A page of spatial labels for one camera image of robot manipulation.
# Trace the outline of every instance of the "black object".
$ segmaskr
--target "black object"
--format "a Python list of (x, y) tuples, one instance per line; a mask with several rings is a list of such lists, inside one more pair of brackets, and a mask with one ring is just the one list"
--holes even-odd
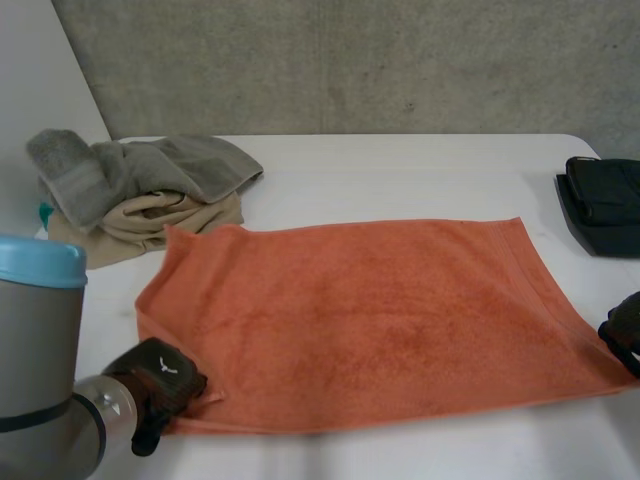
[(157, 338), (138, 344), (111, 363), (103, 374), (124, 378), (125, 385), (134, 382), (134, 398), (140, 403), (138, 411), (143, 416), (138, 419), (131, 450), (140, 457), (155, 451), (171, 418), (202, 395), (207, 385), (207, 377), (198, 372), (192, 360)]
[(593, 255), (640, 257), (640, 162), (572, 157), (557, 190), (569, 230)]
[(640, 292), (626, 298), (609, 311), (609, 320), (600, 325), (598, 336), (634, 376), (640, 378)]

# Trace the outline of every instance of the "gray wall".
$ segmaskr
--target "gray wall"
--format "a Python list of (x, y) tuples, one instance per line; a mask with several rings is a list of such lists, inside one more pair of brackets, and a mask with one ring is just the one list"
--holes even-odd
[(112, 136), (569, 133), (640, 157), (638, 0), (54, 0)]
[(0, 0), (2, 233), (33, 235), (42, 225), (38, 176), (24, 144), (47, 127), (76, 130), (88, 142), (109, 140), (51, 3)]

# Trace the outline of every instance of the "white table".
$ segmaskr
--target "white table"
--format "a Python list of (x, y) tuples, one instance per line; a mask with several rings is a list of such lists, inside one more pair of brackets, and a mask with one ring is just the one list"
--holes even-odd
[[(392, 218), (522, 217), (545, 264), (596, 327), (640, 290), (640, 263), (590, 257), (562, 217), (554, 174), (565, 135), (227, 137), (266, 170), (243, 196), (246, 227)], [(133, 301), (163, 252), (89, 273), (77, 376), (136, 343)], [(482, 351), (469, 352), (482, 355)], [(342, 434), (168, 437), (146, 459), (125, 451), (95, 479), (633, 479), (640, 478), (637, 392)]]

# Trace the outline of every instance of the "white wall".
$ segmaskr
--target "white wall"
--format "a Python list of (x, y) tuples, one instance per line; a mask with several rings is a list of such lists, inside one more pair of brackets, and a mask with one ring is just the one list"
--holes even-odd
[(69, 128), (88, 142), (109, 134), (49, 0), (0, 0), (0, 232), (40, 226), (36, 174), (25, 142)]

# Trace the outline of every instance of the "gray towel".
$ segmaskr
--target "gray towel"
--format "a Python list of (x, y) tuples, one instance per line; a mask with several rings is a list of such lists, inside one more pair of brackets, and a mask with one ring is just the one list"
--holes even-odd
[(124, 200), (173, 190), (215, 203), (263, 171), (235, 145), (205, 136), (88, 146), (70, 130), (44, 130), (29, 140), (27, 151), (45, 201), (83, 232)]

